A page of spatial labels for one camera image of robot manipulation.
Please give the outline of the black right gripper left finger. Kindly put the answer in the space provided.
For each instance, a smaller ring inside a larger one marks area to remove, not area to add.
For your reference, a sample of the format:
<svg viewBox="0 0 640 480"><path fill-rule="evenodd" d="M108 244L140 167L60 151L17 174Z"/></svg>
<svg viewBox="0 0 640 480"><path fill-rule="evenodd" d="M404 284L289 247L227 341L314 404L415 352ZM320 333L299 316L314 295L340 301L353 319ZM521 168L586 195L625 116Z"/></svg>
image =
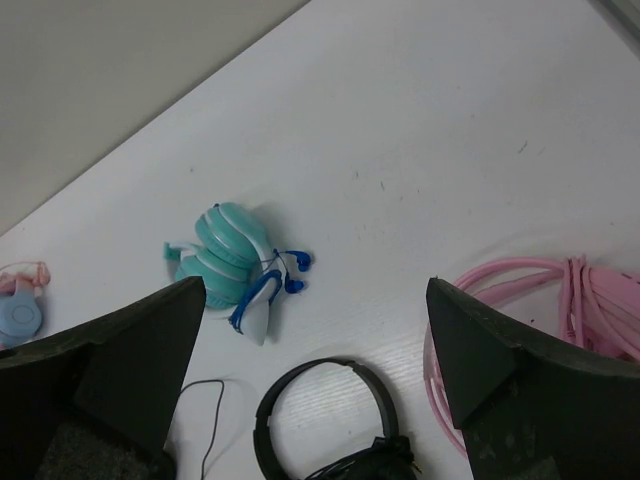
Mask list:
<svg viewBox="0 0 640 480"><path fill-rule="evenodd" d="M176 478L165 444L204 307L188 277L3 350L2 478Z"/></svg>

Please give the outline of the black wired headphones taped band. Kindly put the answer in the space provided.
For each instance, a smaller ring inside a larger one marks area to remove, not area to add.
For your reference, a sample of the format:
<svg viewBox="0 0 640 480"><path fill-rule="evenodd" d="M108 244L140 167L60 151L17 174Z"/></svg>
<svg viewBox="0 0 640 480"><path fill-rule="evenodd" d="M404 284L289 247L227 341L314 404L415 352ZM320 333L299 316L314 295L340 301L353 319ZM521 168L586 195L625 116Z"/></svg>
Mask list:
<svg viewBox="0 0 640 480"><path fill-rule="evenodd" d="M181 388L179 398L182 399L186 392L193 390L194 388L212 386L217 390L217 397L213 403L210 414L210 432L208 435L208 441L206 448L203 450L203 454L199 463L199 470L197 479L205 479L207 475L207 462L211 452L213 451L220 421L220 412L222 402L226 391L226 382L222 379L199 379L187 383Z"/></svg>

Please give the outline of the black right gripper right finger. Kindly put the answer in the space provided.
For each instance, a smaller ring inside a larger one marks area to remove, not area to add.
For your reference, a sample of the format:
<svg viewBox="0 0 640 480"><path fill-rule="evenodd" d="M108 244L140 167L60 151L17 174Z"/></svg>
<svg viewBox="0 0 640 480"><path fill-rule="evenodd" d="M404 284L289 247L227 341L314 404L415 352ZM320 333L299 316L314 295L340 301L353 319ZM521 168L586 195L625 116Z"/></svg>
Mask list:
<svg viewBox="0 0 640 480"><path fill-rule="evenodd" d="M563 342L442 279L430 279L426 303L474 478L638 478L638 365Z"/></svg>

